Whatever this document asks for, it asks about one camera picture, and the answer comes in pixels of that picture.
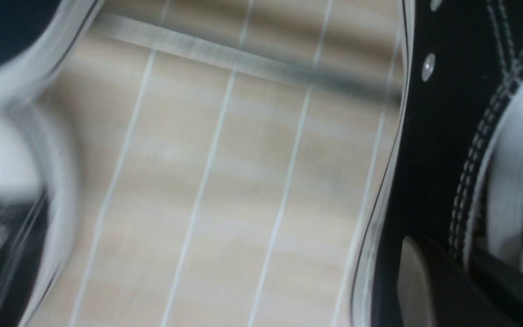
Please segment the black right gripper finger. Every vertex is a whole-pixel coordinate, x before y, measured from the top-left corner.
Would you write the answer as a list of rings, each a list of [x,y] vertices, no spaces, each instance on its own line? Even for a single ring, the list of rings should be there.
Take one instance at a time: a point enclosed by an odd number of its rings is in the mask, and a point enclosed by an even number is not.
[[[523,273],[483,250],[466,273],[437,244],[406,237],[397,291],[405,327],[523,327]]]

